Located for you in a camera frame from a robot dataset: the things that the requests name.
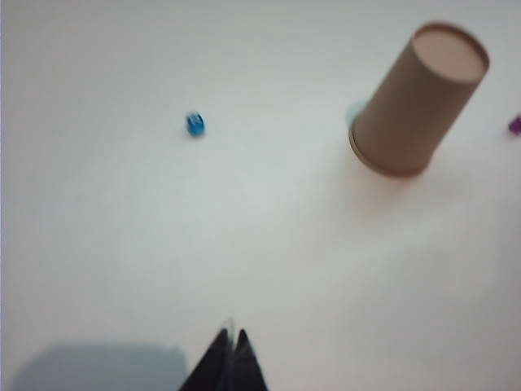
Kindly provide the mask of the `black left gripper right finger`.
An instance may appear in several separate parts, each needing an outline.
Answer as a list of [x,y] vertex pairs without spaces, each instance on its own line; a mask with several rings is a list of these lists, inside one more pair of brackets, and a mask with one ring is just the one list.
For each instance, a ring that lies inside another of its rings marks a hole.
[[261,366],[244,329],[239,332],[233,355],[233,390],[268,391]]

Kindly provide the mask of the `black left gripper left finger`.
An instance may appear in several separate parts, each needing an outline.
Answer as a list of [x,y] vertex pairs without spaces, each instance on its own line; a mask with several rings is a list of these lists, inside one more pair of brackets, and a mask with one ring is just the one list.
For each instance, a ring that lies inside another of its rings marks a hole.
[[221,328],[179,390],[230,390],[232,353],[229,330]]

